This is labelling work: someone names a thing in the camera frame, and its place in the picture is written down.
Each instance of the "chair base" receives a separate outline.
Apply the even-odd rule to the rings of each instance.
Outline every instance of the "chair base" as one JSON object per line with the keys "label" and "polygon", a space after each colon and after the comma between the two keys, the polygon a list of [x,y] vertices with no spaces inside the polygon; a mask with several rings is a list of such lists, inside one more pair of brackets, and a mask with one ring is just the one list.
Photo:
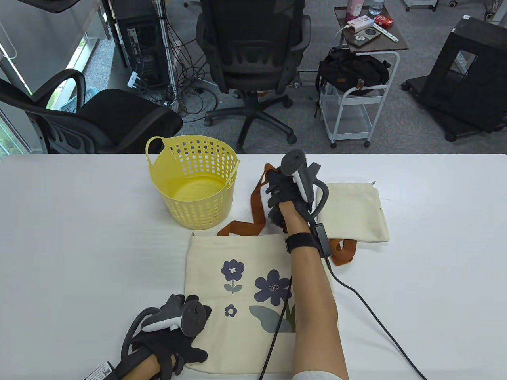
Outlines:
{"label": "chair base", "polygon": [[233,108],[224,108],[224,109],[216,109],[214,111],[206,112],[206,117],[204,118],[204,125],[210,127],[213,125],[214,118],[220,118],[225,116],[245,116],[245,122],[243,123],[243,128],[241,128],[241,132],[239,133],[238,142],[236,143],[236,152],[243,153],[243,144],[245,143],[246,134],[250,129],[250,125],[255,119],[263,120],[276,128],[280,129],[283,133],[287,135],[287,142],[292,145],[298,141],[298,138],[294,134],[294,130],[282,123],[277,118],[272,117],[271,115],[264,112],[265,109],[271,107],[277,103],[283,103],[285,108],[290,108],[293,104],[292,100],[288,97],[288,95],[283,95],[278,98],[264,100],[259,102],[259,95],[257,92],[246,92],[246,91],[237,91],[240,99],[243,100],[243,107],[233,107]]}

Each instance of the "white sleeve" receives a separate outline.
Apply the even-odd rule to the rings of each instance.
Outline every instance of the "white sleeve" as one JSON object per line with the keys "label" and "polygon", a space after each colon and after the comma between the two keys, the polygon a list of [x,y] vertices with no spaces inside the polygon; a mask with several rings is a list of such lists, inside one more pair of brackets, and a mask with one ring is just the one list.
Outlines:
{"label": "white sleeve", "polygon": [[341,380],[338,376],[324,371],[305,371],[300,372],[292,380]]}

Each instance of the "table surface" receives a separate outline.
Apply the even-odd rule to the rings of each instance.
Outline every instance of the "table surface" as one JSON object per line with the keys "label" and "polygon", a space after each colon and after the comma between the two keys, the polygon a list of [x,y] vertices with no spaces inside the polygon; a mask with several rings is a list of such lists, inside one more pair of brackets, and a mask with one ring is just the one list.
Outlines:
{"label": "table surface", "polygon": [[[281,157],[240,155],[221,226],[251,220],[249,194]],[[507,156],[308,161],[325,182],[376,181],[391,240],[360,243],[335,273],[427,378],[507,378]],[[191,231],[168,213],[142,155],[11,156],[0,178],[0,378],[82,379],[116,365],[134,317],[183,291]],[[335,296],[350,379],[417,379],[357,297],[338,284]]]}
{"label": "table surface", "polygon": [[[368,9],[369,5],[364,5],[363,9],[361,10],[361,16],[368,15]],[[338,19],[338,25],[340,25],[340,28],[345,26],[345,17],[347,15],[347,7],[334,7],[336,18]],[[380,12],[381,15],[384,15],[386,17],[392,18],[387,11],[386,7],[384,6],[384,9],[382,9],[382,12]],[[398,42],[393,42],[387,36],[381,34],[379,37],[375,38],[371,42],[368,42],[367,44],[363,45],[362,47],[358,48],[357,46],[354,46],[349,41],[351,41],[354,37],[354,34],[348,30],[343,30],[343,35],[345,36],[345,40],[347,42],[347,45],[352,53],[370,53],[370,52],[384,52],[384,51],[397,51],[397,50],[407,50],[409,46],[405,42],[405,39],[403,38],[401,32],[398,30],[398,27],[396,25],[396,20],[394,20],[393,24],[391,25],[391,28],[388,30],[389,33],[393,34],[395,37],[398,37],[400,40]]]}

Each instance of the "black glove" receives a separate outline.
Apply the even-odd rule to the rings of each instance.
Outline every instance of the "black glove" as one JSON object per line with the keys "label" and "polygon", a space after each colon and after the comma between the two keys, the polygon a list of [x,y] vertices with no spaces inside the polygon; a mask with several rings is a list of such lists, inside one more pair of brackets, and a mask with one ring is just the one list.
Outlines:
{"label": "black glove", "polygon": [[280,202],[292,202],[296,211],[306,220],[306,215],[310,215],[311,205],[304,201],[293,178],[282,174],[280,168],[276,172],[268,171],[266,177],[269,184],[266,193],[271,193],[268,200],[268,207],[271,209],[268,218],[271,223],[285,230],[285,220],[279,208]]}
{"label": "black glove", "polygon": [[[186,300],[183,294],[178,294],[178,297],[185,303],[191,300],[199,300],[199,297],[194,294],[189,295]],[[204,309],[206,310],[207,320],[211,314],[211,308],[204,305]],[[132,345],[132,351],[147,349],[155,355],[160,364],[160,379],[169,380],[172,372],[174,371],[176,375],[179,375],[186,363],[202,363],[208,358],[206,351],[192,347],[194,339],[195,337],[185,336],[180,328],[175,330],[166,328],[153,332],[140,331],[128,344]],[[171,360],[173,355],[176,358],[174,367]],[[124,356],[125,350],[122,350],[122,361],[125,359]]]}

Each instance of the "pink bottle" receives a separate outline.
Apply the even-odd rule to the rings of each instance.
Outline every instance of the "pink bottle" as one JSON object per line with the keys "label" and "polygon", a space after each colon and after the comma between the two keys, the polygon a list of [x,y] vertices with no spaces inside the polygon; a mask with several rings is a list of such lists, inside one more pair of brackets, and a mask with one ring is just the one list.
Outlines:
{"label": "pink bottle", "polygon": [[350,21],[358,18],[361,15],[361,9],[363,9],[364,3],[365,0],[348,0],[347,17],[345,18],[345,21]]}

